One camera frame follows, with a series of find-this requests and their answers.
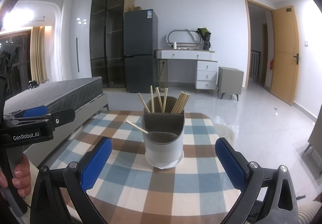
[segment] white saucer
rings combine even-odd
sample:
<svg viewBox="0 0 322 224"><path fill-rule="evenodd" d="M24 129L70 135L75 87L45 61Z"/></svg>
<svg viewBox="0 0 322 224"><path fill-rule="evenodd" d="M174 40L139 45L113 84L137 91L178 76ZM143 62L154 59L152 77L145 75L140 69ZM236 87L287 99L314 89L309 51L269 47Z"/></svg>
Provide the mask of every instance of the white saucer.
<svg viewBox="0 0 322 224"><path fill-rule="evenodd" d="M147 161L154 167L158 168L158 169L171 169L174 168L175 166L177 166L183 159L184 157L184 152L182 151L181 156L176 160L176 161L172 161L170 163L156 163L154 161L151 161L147 158L147 153L145 152L145 158L147 159Z"/></svg>

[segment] railing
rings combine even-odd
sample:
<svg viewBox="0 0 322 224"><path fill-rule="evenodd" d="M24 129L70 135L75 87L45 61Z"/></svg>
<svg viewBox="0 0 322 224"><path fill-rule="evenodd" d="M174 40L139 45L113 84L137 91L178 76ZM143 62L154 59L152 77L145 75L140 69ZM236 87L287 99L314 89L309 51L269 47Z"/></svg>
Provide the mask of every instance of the railing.
<svg viewBox="0 0 322 224"><path fill-rule="evenodd" d="M260 52L251 50L250 75L254 78L258 78L259 72L260 72Z"/></svg>

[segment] refrigerator door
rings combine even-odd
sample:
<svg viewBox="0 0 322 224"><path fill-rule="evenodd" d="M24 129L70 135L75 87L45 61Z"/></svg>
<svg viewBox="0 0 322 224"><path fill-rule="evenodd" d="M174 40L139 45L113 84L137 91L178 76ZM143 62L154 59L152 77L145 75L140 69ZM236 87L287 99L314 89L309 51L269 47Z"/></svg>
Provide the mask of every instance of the refrigerator door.
<svg viewBox="0 0 322 224"><path fill-rule="evenodd" d="M125 57L126 89L133 93L149 93L154 82L154 56Z"/></svg>
<svg viewBox="0 0 322 224"><path fill-rule="evenodd" d="M153 54L152 10L124 14L124 56Z"/></svg>

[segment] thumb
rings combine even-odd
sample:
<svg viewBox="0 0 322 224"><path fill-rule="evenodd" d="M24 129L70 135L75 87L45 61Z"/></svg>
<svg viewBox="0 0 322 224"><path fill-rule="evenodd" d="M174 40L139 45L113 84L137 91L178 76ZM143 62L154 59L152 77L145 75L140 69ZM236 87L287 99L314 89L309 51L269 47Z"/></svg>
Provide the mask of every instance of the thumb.
<svg viewBox="0 0 322 224"><path fill-rule="evenodd" d="M3 188L6 188L8 186L7 179L5 178L2 171L0 171L0 186L2 186Z"/></svg>

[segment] refrigerator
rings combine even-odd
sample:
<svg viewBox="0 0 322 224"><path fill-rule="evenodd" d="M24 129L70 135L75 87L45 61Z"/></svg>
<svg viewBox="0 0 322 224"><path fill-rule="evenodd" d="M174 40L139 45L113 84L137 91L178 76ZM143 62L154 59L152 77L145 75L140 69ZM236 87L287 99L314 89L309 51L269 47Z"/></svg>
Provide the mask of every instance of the refrigerator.
<svg viewBox="0 0 322 224"><path fill-rule="evenodd" d="M153 9L126 12L123 26L128 92L149 93L157 86L158 18Z"/></svg>

